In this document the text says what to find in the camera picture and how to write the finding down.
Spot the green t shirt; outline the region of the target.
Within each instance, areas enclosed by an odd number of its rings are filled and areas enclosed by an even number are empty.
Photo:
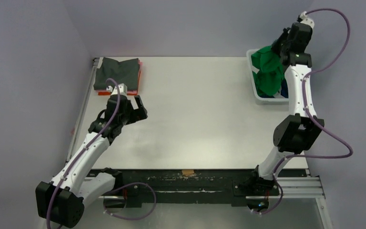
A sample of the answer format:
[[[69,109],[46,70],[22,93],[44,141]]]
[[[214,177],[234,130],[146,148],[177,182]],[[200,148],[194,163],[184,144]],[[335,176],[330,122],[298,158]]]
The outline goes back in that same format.
[[[279,55],[271,51],[271,46],[265,46],[251,54],[251,62],[258,69],[257,73],[253,73],[256,90],[267,95],[277,93],[285,79]]]

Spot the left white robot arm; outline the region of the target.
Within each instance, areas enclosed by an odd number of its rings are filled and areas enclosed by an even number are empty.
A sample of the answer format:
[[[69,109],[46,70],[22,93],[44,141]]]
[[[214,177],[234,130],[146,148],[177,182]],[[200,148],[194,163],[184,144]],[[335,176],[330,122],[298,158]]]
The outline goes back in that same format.
[[[78,152],[49,183],[42,181],[37,185],[35,193],[40,217],[73,228],[85,208],[99,196],[108,192],[111,195],[121,193],[123,181],[119,170],[105,168],[92,180],[87,181],[86,177],[125,125],[148,117],[140,96],[136,95],[134,99],[137,109],[124,95],[110,96],[106,108],[91,123]]]

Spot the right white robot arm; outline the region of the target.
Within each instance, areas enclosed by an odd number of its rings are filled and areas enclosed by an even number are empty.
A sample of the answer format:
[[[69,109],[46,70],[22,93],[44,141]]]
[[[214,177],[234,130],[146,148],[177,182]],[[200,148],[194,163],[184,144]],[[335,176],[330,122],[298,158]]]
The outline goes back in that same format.
[[[275,186],[274,177],[283,169],[292,156],[309,150],[321,133],[318,124],[324,120],[317,118],[306,75],[311,72],[312,57],[305,53],[315,23],[312,19],[295,22],[285,28],[273,42],[270,51],[277,57],[278,66],[284,71],[288,89],[289,115],[275,128],[274,147],[267,158],[253,171],[248,187],[254,194],[271,190]]]

